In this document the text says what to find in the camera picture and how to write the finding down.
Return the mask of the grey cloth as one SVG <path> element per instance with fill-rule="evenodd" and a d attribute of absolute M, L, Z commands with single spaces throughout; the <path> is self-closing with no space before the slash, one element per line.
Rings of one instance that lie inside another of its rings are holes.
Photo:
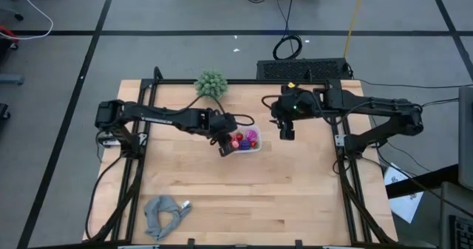
<path fill-rule="evenodd" d="M 192 204 L 186 200 L 182 205 L 178 205 L 171 196 L 158 196 L 147 202 L 144 207 L 146 218 L 145 234 L 152 237 L 156 242 L 165 239 L 172 231 L 177 229 L 183 219 L 191 212 Z M 159 220 L 159 213 L 165 212 L 172 215 L 171 221 L 162 226 Z"/>

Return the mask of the black perforated computer case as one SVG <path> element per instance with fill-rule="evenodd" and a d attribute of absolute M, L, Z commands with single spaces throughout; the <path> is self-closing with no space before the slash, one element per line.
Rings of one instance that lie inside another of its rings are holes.
<path fill-rule="evenodd" d="M 257 62 L 259 80 L 351 79 L 349 64 L 344 58 L 303 58 Z"/>

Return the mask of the white paper sheet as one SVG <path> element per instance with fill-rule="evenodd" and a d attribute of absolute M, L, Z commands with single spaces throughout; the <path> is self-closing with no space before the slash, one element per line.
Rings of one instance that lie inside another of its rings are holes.
<path fill-rule="evenodd" d="M 385 186 L 393 183 L 398 183 L 403 180 L 407 180 L 409 175 L 404 175 L 397 170 L 397 166 L 388 167 L 384 173 L 384 184 Z M 391 211 L 402 218 L 404 221 L 411 223 L 414 215 L 418 209 L 423 192 L 410 194 L 403 197 L 396 197 L 389 200 L 389 206 Z"/>

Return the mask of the green spiky plant ball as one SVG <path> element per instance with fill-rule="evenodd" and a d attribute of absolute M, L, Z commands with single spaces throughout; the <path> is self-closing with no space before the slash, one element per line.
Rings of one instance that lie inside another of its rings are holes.
<path fill-rule="evenodd" d="M 205 95 L 220 99 L 228 91 L 228 81 L 225 76 L 214 69 L 204 70 L 194 82 L 199 96 Z"/>

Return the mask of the grey metal stand foot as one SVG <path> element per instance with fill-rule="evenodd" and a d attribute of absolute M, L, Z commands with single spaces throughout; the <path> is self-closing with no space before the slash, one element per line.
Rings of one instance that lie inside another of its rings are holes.
<path fill-rule="evenodd" d="M 22 85 L 24 83 L 24 77 L 17 74 L 0 74 L 0 84 L 8 83 L 15 85 Z"/>

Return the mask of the black keyboard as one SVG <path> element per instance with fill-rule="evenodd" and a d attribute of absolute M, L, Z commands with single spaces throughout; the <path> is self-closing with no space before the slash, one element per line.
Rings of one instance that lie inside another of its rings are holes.
<path fill-rule="evenodd" d="M 473 249 L 473 219 L 449 216 L 450 249 Z"/>

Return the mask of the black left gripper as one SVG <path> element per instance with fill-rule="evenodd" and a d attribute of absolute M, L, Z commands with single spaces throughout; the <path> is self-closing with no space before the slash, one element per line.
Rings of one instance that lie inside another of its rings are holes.
<path fill-rule="evenodd" d="M 236 151 L 232 143 L 235 141 L 231 132 L 237 129 L 235 117 L 228 112 L 220 112 L 218 109 L 207 108 L 203 110 L 200 135 L 207 138 L 222 136 L 225 144 L 219 147 L 221 157 L 226 157 Z"/>

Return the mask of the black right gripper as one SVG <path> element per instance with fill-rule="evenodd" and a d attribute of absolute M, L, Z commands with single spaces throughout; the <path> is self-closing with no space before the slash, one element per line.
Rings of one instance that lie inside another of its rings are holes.
<path fill-rule="evenodd" d="M 281 140 L 295 140 L 294 120 L 322 117 L 312 92 L 297 86 L 281 86 L 281 94 L 270 105 L 270 114 L 276 119 Z"/>

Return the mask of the red object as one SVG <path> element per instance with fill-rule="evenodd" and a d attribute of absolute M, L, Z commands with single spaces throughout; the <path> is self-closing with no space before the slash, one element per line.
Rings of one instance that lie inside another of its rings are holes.
<path fill-rule="evenodd" d="M 19 39 L 16 34 L 14 34 L 11 30 L 1 25 L 0 25 L 0 36 L 10 39 L 14 44 L 17 44 L 19 42 Z"/>

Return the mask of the clear plastic tupperware container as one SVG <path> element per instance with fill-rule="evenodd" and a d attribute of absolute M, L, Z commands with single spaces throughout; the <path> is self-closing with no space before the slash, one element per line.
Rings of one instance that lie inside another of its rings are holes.
<path fill-rule="evenodd" d="M 259 127 L 256 124 L 253 124 L 251 126 L 238 126 L 238 128 L 235 131 L 232 131 L 231 134 L 234 134 L 235 141 L 237 141 L 237 139 L 236 139 L 236 134 L 237 133 L 243 134 L 243 140 L 245 140 L 245 132 L 248 129 L 254 129 L 255 131 L 258 132 L 259 141 L 257 143 L 257 147 L 255 149 L 250 149 L 250 150 L 246 150 L 246 151 L 239 150 L 239 148 L 238 148 L 235 151 L 237 154 L 249 154 L 249 153 L 254 153 L 254 152 L 260 151 L 262 149 L 262 135 L 261 135 L 261 131 L 260 131 Z"/>

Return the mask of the grey monitor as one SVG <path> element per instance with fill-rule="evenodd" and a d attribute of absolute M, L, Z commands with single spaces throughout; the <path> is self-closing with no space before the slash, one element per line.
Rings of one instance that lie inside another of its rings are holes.
<path fill-rule="evenodd" d="M 473 190 L 473 87 L 459 88 L 458 180 Z"/>

